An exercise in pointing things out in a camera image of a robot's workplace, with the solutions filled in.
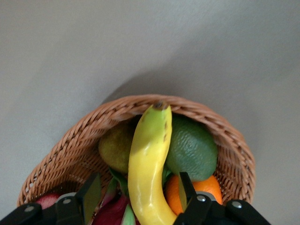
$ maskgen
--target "yellow banana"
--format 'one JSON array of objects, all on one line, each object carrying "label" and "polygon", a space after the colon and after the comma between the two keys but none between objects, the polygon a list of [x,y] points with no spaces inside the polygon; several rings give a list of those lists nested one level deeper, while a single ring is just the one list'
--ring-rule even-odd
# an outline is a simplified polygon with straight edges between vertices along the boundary
[{"label": "yellow banana", "polygon": [[172,111],[165,102],[150,106],[140,118],[128,163],[128,191],[141,225],[172,225],[176,215],[162,189],[162,172],[172,134]]}]

